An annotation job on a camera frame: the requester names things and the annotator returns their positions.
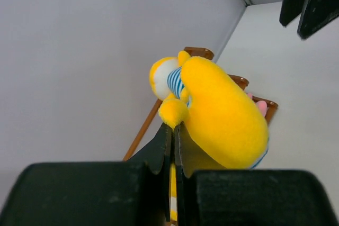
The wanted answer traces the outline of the yellow plush toy blue stripes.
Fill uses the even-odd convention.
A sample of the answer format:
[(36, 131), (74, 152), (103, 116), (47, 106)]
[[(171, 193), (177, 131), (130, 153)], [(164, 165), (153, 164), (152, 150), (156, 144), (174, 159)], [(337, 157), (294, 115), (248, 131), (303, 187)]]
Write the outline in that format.
[(269, 148), (269, 129), (256, 104), (213, 61), (180, 51), (155, 62), (149, 83), (162, 101), (158, 115), (227, 169), (256, 167)]

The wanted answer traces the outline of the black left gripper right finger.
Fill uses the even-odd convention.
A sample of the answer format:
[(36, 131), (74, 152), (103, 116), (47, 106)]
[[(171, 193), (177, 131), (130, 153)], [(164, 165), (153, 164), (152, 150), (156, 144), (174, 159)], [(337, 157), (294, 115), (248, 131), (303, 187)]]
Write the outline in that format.
[(318, 178), (304, 170), (230, 170), (184, 124), (173, 132), (179, 225), (338, 225)]

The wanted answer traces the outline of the pink plush toy red dress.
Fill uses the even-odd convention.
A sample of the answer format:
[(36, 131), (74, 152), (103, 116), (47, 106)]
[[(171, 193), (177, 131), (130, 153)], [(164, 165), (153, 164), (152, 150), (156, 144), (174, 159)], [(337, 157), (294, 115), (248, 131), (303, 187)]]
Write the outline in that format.
[(248, 97), (256, 104), (260, 113), (265, 117), (268, 110), (267, 102), (264, 100), (255, 101), (252, 93), (247, 93)]

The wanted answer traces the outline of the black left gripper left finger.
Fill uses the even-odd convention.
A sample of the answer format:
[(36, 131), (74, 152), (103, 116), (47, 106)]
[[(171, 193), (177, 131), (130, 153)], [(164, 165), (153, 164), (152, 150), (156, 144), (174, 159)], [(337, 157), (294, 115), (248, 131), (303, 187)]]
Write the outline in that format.
[(165, 225), (170, 220), (172, 129), (127, 161), (27, 166), (1, 211), (1, 225)]

